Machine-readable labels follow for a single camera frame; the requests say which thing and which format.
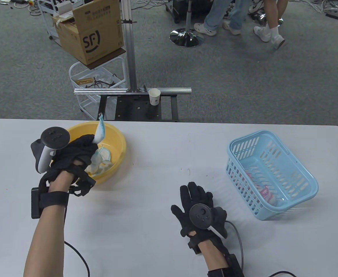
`floor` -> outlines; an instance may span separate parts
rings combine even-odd
[[[132,14],[138,84],[191,87],[179,98],[182,121],[338,125],[338,20],[290,3],[278,51],[249,18],[241,36],[221,29],[183,49],[168,40],[178,25],[164,7]],[[74,62],[41,17],[0,5],[0,118],[87,119],[68,78]]]

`white sock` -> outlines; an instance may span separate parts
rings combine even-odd
[[[270,33],[270,29],[269,29],[269,25],[267,23],[267,25],[263,28],[263,34],[268,35],[269,33]]]
[[[278,33],[278,26],[270,29],[270,32],[272,34],[272,38],[275,38],[276,36],[278,36],[279,35],[279,33]]]

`shoe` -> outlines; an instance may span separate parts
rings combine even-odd
[[[255,26],[254,27],[254,33],[264,42],[270,41],[271,34],[263,34],[263,30],[265,27]]]
[[[270,42],[273,44],[273,47],[277,50],[285,42],[285,39],[281,35],[278,35],[278,36],[272,38],[270,40]]]
[[[255,13],[261,8],[264,8],[264,1],[259,1],[257,3],[253,2],[252,5],[248,8],[248,13]]]
[[[229,23],[230,23],[229,20],[223,20],[223,29],[230,31],[232,33],[232,35],[240,35],[241,34],[241,30],[232,29],[229,26]]]
[[[197,32],[199,32],[199,33],[203,33],[203,34],[209,35],[209,36],[211,36],[211,37],[216,35],[216,31],[210,31],[210,30],[206,29],[206,28],[204,27],[204,24],[201,24],[201,23],[195,23],[193,27],[194,27],[194,29],[195,29]]]

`bar stool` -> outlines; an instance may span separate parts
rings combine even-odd
[[[192,0],[188,1],[187,17],[186,17],[186,28],[176,29],[170,33],[170,40],[181,47],[196,47],[203,43],[204,38],[200,34],[193,33],[191,26],[191,4]]]

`paper cup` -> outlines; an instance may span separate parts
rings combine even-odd
[[[150,97],[150,104],[152,106],[156,106],[159,104],[159,101],[160,101],[160,94],[161,94],[161,91],[158,90],[158,89],[150,89],[148,91],[148,95]]]

